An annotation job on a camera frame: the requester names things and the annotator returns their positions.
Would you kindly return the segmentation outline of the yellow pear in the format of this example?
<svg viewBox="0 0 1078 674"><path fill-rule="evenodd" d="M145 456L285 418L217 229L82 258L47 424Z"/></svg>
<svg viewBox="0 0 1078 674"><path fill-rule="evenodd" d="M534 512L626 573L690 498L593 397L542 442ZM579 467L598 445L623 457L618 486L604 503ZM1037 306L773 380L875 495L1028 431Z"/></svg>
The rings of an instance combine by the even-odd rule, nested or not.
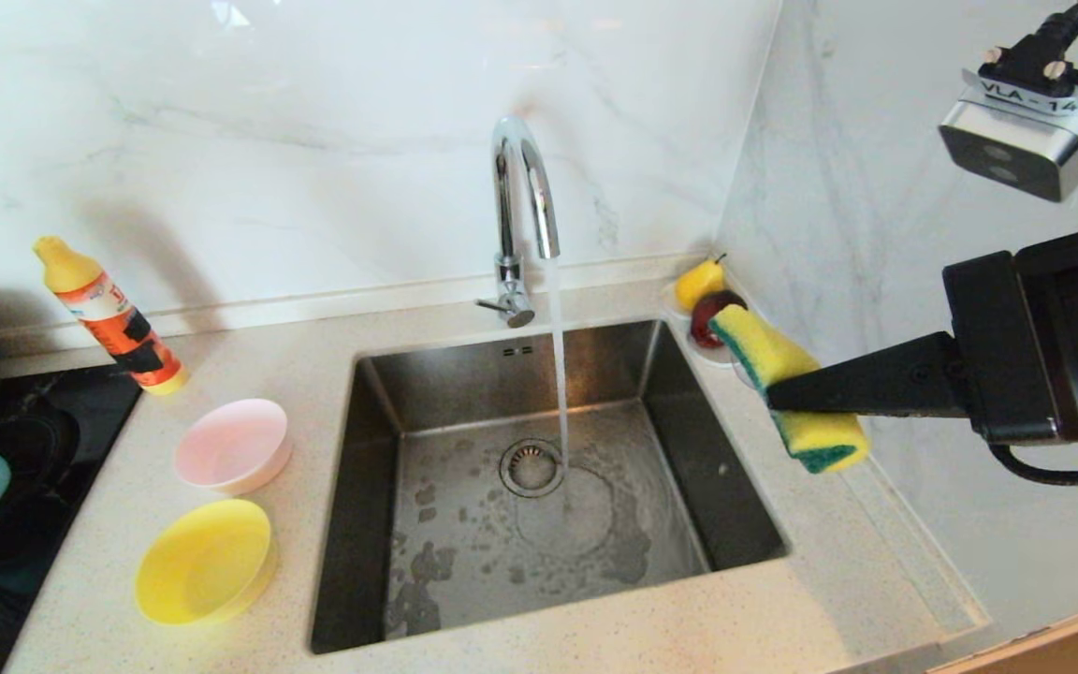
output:
<svg viewBox="0 0 1078 674"><path fill-rule="evenodd" d="M675 295L677 307L689 313L696 306L700 299L725 289L724 267L722 265L724 258L725 255L707 257L697 266L680 274L673 285L673 295Z"/></svg>

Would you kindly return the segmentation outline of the pink plastic bowl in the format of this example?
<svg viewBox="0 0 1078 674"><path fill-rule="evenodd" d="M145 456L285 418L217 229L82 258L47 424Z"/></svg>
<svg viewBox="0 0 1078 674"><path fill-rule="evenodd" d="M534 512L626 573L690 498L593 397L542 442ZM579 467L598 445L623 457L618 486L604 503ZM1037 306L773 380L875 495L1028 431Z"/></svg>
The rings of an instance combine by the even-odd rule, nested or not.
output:
<svg viewBox="0 0 1078 674"><path fill-rule="evenodd" d="M189 486L239 496L267 485L291 455L284 407L251 398L194 422L174 449L174 474Z"/></svg>

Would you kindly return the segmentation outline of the yellow plastic bowl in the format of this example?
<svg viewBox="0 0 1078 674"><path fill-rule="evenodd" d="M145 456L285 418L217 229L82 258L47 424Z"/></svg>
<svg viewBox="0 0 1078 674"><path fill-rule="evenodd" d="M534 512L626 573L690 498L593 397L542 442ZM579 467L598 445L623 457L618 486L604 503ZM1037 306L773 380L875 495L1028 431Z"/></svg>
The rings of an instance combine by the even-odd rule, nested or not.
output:
<svg viewBox="0 0 1078 674"><path fill-rule="evenodd" d="M146 551L134 601L151 623L225 623L261 597L278 563L264 507L243 499L205 504L176 520Z"/></svg>

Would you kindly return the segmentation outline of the round metal drain strainer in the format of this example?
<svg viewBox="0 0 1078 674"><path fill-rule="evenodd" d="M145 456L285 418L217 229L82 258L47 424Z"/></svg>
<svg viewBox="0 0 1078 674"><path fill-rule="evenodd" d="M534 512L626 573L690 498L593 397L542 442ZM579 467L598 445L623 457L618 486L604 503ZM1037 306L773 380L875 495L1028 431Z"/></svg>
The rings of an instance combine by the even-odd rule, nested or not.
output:
<svg viewBox="0 0 1078 674"><path fill-rule="evenodd" d="M498 462L505 487L527 499L543 498L558 489L565 471L559 448L539 438L519 440Z"/></svg>

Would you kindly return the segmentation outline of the small white dish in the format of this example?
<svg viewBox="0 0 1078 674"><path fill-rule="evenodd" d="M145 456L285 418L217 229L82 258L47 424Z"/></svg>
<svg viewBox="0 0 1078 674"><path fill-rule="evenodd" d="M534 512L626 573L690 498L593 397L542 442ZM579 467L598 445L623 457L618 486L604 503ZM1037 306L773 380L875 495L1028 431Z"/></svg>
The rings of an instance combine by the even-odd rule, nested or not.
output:
<svg viewBox="0 0 1078 674"><path fill-rule="evenodd" d="M686 344L689 347L692 357L696 359L697 362L711 366L716 370L727 370L731 371L732 374L736 376L737 380L743 383L744 387L754 389L754 381L750 379L749 373L745 371L743 364L736 361L735 355L732 350L725 348L702 348L697 345L690 333L692 328L692 315L690 313L681 311L679 303L677 303L677 298L675 295L675 281L668 281L666 286L662 287L660 290L660 303L662 304L663 314L671 319L675 332L679 333L681 338L685 338Z"/></svg>

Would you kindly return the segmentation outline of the chrome gooseneck faucet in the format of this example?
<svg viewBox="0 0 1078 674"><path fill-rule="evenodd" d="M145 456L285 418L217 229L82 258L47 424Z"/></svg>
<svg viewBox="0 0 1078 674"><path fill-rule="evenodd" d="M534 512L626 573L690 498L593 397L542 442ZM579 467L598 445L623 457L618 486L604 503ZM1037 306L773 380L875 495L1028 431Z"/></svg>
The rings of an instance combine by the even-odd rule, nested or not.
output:
<svg viewBox="0 0 1078 674"><path fill-rule="evenodd" d="M496 300L478 300L475 304L495 312L508 328L520 329L531 324L534 310L523 273L523 257L515 244L515 170L520 170L525 187L540 259L555 260L561 255L555 197L545 159L522 118L506 115L496 121L490 140L490 169L498 235L498 251L493 257L498 295Z"/></svg>

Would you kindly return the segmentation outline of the dark red apple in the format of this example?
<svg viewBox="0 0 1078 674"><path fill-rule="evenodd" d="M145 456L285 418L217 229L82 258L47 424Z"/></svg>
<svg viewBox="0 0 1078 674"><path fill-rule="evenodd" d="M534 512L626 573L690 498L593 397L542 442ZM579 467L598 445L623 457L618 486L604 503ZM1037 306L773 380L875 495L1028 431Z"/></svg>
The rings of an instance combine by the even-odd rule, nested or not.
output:
<svg viewBox="0 0 1078 674"><path fill-rule="evenodd" d="M724 347L724 342L714 332L710 321L715 315L730 306L740 306L748 310L749 305L743 295L730 289L716 290L706 293L697 299L692 310L692 324L690 325L690 338L694 344L702 349L719 349Z"/></svg>

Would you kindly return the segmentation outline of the yellow green sponge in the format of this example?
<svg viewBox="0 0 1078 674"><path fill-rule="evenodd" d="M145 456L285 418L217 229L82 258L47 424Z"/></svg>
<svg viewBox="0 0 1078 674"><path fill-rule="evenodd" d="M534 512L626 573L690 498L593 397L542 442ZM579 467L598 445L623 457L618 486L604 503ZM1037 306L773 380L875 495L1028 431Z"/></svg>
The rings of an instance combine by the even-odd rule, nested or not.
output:
<svg viewBox="0 0 1078 674"><path fill-rule="evenodd" d="M719 311L707 325L761 393L787 455L810 474L842 471L868 457L871 444L855 414L771 409L774 384L821 370L808 350L740 304Z"/></svg>

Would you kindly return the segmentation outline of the orange dish soap bottle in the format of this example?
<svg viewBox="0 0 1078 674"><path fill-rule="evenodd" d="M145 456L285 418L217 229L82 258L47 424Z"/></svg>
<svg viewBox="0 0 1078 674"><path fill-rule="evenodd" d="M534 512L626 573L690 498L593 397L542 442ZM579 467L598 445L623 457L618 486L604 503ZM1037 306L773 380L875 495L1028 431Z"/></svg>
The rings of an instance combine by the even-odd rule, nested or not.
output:
<svg viewBox="0 0 1078 674"><path fill-rule="evenodd" d="M139 387L157 396L184 387L185 366L94 257L81 255L59 236L41 236L33 249L44 286Z"/></svg>

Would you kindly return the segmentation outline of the brown wooden panel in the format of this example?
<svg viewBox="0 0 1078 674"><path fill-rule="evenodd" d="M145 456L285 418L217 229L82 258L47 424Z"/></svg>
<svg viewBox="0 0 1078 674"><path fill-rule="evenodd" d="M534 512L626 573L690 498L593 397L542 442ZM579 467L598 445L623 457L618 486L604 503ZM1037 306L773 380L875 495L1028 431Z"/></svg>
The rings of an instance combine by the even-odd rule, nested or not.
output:
<svg viewBox="0 0 1078 674"><path fill-rule="evenodd" d="M1078 674L1078 614L925 674Z"/></svg>

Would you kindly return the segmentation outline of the black induction cooktop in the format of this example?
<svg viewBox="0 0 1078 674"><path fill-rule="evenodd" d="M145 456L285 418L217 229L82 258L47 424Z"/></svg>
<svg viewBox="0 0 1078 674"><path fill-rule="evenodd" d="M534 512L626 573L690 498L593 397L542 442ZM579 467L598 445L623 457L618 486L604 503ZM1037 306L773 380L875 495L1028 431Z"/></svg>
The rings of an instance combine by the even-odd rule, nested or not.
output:
<svg viewBox="0 0 1078 674"><path fill-rule="evenodd" d="M1 383L0 674L141 393L114 364Z"/></svg>

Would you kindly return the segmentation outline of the stainless steel sink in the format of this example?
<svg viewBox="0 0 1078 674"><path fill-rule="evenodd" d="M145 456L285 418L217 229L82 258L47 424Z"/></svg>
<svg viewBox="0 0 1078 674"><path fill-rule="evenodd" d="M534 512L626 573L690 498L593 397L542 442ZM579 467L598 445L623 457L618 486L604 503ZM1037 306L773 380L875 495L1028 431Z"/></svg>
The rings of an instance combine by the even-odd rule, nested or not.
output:
<svg viewBox="0 0 1078 674"><path fill-rule="evenodd" d="M505 450L559 448L550 334L356 359L318 580L317 655L788 553L671 324L564 336L568 508L510 493Z"/></svg>

